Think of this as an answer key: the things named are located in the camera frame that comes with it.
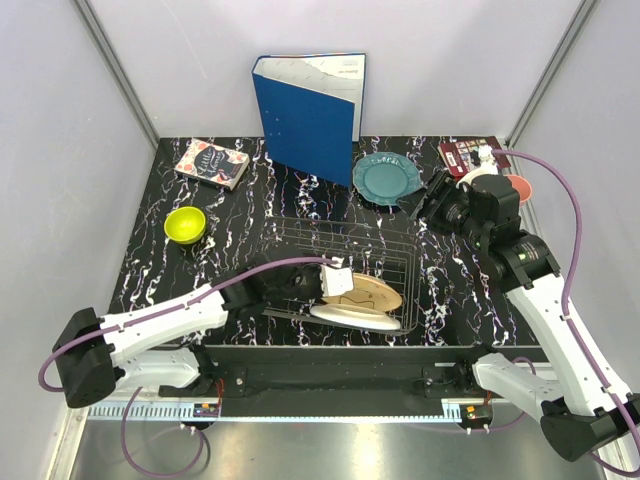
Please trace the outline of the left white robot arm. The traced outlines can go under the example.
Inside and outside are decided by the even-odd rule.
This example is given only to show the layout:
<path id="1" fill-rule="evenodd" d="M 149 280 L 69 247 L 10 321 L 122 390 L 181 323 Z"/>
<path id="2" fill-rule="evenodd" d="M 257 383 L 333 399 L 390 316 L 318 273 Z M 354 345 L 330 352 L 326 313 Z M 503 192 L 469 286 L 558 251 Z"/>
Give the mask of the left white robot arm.
<path id="1" fill-rule="evenodd" d="M 54 342 L 38 383 L 62 393 L 72 409 L 93 405 L 130 376 L 129 360 L 183 335 L 221 328 L 233 315 L 260 313 L 267 303 L 289 297 L 287 289 L 301 286 L 307 273 L 321 288 L 322 269 L 331 264 L 320 257 L 276 260 L 144 309 L 103 317 L 92 307 L 81 309 Z"/>

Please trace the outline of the teal plate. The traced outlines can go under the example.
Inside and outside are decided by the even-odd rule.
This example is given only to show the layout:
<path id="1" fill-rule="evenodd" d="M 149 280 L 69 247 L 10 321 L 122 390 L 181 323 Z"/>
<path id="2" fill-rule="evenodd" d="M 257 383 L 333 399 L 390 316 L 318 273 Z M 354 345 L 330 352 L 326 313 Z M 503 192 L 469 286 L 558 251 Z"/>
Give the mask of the teal plate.
<path id="1" fill-rule="evenodd" d="M 419 190 L 420 171 L 407 157 L 378 152 L 359 159 L 352 171 L 357 192 L 378 206 L 396 206 L 397 199 Z"/>

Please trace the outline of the beige plate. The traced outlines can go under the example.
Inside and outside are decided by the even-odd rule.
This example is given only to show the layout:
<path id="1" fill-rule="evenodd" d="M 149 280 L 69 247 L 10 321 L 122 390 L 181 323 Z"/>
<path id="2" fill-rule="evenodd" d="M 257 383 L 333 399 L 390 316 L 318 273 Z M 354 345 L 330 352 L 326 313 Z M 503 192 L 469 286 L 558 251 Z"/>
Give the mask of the beige plate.
<path id="1" fill-rule="evenodd" d="M 353 274 L 354 288 L 339 296 L 323 297 L 327 304 L 355 305 L 390 312 L 403 304 L 402 296 L 379 278 Z"/>

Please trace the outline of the yellow-green bowl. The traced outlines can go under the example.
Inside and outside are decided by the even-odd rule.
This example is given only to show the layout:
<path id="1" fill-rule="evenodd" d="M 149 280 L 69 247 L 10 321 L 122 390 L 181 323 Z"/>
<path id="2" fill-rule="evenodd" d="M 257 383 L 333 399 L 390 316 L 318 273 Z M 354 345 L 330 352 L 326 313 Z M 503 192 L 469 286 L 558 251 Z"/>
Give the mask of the yellow-green bowl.
<path id="1" fill-rule="evenodd" d="M 191 245 L 203 237 L 206 225 L 207 219 L 202 210 L 185 206 L 169 213 L 164 221 L 164 233 L 177 244 Z"/>

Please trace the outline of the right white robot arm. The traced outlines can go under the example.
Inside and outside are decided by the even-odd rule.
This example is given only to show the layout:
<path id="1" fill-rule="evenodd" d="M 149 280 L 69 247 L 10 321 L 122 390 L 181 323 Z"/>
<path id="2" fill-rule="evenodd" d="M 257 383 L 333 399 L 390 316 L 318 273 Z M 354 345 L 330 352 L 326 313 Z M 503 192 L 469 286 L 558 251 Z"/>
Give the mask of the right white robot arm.
<path id="1" fill-rule="evenodd" d="M 398 199 L 412 219 L 475 248 L 482 269 L 525 318 L 555 373 L 548 381 L 481 345 L 457 361 L 454 384 L 482 390 L 537 420 L 544 437 L 573 462 L 639 427 L 639 396 L 610 368 L 568 299 L 568 285 L 547 244 L 521 227 L 520 197 L 501 175 L 458 187 L 446 171 Z"/>

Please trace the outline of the tall pink cup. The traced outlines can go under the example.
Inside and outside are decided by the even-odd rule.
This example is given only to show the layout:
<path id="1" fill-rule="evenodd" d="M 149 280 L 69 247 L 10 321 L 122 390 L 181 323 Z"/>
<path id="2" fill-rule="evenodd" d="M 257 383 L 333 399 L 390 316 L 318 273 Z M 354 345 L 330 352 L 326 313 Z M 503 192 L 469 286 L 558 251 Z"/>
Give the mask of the tall pink cup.
<path id="1" fill-rule="evenodd" d="M 511 182 L 512 187 L 518 192 L 519 204 L 523 206 L 532 197 L 533 190 L 531 184 L 524 177 L 519 175 L 507 174 L 506 178 Z"/>

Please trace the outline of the white plate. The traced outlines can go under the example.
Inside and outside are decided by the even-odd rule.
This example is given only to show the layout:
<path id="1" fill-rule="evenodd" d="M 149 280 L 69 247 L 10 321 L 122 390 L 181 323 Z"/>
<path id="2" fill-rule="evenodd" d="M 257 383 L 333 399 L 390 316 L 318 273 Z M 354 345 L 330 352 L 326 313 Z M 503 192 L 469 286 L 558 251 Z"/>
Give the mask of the white plate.
<path id="1" fill-rule="evenodd" d="M 398 330 L 400 322 L 375 309 L 345 304 L 314 305 L 310 313 L 322 320 L 363 330 Z"/>

